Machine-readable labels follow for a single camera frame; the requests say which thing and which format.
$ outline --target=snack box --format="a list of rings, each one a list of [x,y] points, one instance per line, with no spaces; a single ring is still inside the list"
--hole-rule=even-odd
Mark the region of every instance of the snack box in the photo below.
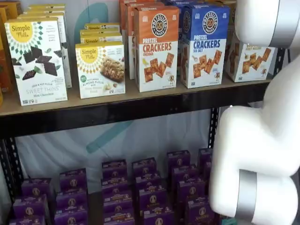
[[[125,20],[126,20],[126,32],[125,43],[126,51],[126,69],[129,71],[129,78],[134,80],[135,78],[135,25],[134,25],[134,10],[135,7],[155,7],[164,6],[162,2],[142,2],[142,3],[128,3],[125,5]]]
[[[177,7],[135,9],[135,80],[140,92],[176,87],[178,24]]]
[[[35,18],[5,23],[22,106],[68,99],[57,21]]]
[[[275,48],[248,45],[233,35],[226,72],[234,82],[265,80]]]
[[[61,43],[61,53],[58,54],[59,57],[63,60],[63,68],[65,72],[66,86],[67,88],[72,87],[71,82],[71,71],[70,71],[70,59],[69,59],[69,51],[68,51],[68,42],[67,42],[67,28],[65,21],[64,13],[40,13],[40,12],[32,12],[29,14],[21,14],[18,16],[18,19],[33,19],[33,18],[47,18],[54,17],[58,19],[58,27],[59,27],[59,35],[60,35],[60,43]]]
[[[135,189],[140,190],[154,185],[161,185],[161,176],[159,171],[144,174],[135,178]]]
[[[121,212],[111,212],[103,214],[103,225],[134,225],[135,215],[133,209],[123,210]]]
[[[57,210],[54,220],[56,225],[81,224],[81,222],[88,224],[88,207],[79,205]]]
[[[154,173],[157,171],[156,161],[154,157],[135,161],[132,163],[132,172],[134,177],[142,176],[147,173]]]
[[[0,1],[0,5],[8,6],[11,19],[16,19],[18,15],[22,14],[20,1]]]
[[[101,33],[101,34],[82,34],[80,36],[81,44],[90,44],[97,42],[106,41],[118,41],[122,42],[122,35],[119,32],[116,33]]]
[[[185,224],[215,224],[215,213],[210,208],[207,197],[199,197],[187,202]]]
[[[120,212],[132,208],[131,191],[123,191],[117,194],[103,194],[103,212]]]
[[[44,216],[30,216],[22,219],[12,219],[9,225],[46,225]]]
[[[58,209],[67,208],[69,206],[77,206],[87,204],[86,189],[70,189],[68,191],[60,191],[56,196],[56,206]]]
[[[120,32],[120,24],[118,22],[99,22],[99,23],[86,23],[84,28],[87,30],[98,30],[106,28],[117,28]]]
[[[127,176],[104,178],[101,180],[102,193],[111,194],[129,190]]]
[[[144,225],[173,225],[175,224],[174,211],[169,205],[144,211]]]
[[[125,93],[124,46],[120,41],[77,44],[80,98]]]
[[[187,88],[220,84],[229,7],[189,5],[182,14],[181,81]]]
[[[103,178],[114,178],[119,176],[127,176],[126,160],[114,160],[102,163]]]
[[[85,168],[60,173],[60,189],[87,188]]]

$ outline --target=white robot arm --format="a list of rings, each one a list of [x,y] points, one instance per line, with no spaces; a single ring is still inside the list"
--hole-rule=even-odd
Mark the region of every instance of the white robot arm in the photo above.
[[[253,45],[300,48],[300,0],[238,0],[236,34]],[[269,84],[263,107],[234,106],[218,125],[210,206],[256,225],[291,225],[300,166],[300,56]]]

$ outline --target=purple snack box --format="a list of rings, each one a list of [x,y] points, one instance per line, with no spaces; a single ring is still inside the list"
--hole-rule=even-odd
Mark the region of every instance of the purple snack box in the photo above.
[[[23,219],[12,219],[9,225],[45,225],[44,216],[31,216]]]
[[[57,210],[54,220],[56,225],[86,223],[86,221],[88,221],[87,205],[70,206]]]
[[[147,173],[157,171],[156,161],[154,157],[146,158],[132,163],[132,173],[134,177],[142,176]]]
[[[104,213],[103,225],[134,225],[135,216],[133,209],[123,210],[121,212]]]
[[[132,208],[131,191],[103,195],[103,212],[120,212]]]
[[[112,194],[129,190],[127,177],[116,177],[112,179],[102,179],[102,193]]]
[[[175,224],[174,211],[167,205],[144,211],[144,225],[173,225]]]
[[[188,224],[215,224],[215,213],[210,208],[207,197],[199,197],[187,202],[185,223]]]
[[[87,204],[87,202],[87,193],[83,188],[61,191],[58,192],[56,196],[56,206],[58,209],[83,205]]]
[[[160,185],[161,177],[159,171],[154,173],[144,174],[135,178],[135,189],[140,190],[150,186]]]
[[[85,168],[60,173],[60,189],[87,188]]]

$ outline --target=orange cracker box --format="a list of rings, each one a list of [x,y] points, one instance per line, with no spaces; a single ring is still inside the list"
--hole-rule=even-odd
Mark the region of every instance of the orange cracker box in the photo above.
[[[140,92],[176,87],[179,9],[135,9],[135,80]]]
[[[164,6],[162,2],[144,2],[144,3],[130,3],[126,4],[126,46],[127,52],[125,54],[126,68],[129,73],[129,78],[133,80],[135,78],[135,31],[134,31],[134,9],[138,6]]]

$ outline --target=shelf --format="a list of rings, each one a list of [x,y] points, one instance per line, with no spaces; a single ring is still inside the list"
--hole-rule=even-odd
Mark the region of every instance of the shelf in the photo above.
[[[135,81],[126,80],[126,94],[80,99],[78,83],[68,90],[68,101],[21,106],[17,91],[4,95],[0,107],[0,137],[15,137],[82,128],[106,123],[184,113],[226,105],[245,105],[263,98],[270,79],[234,83],[227,75],[222,84],[140,93]]]

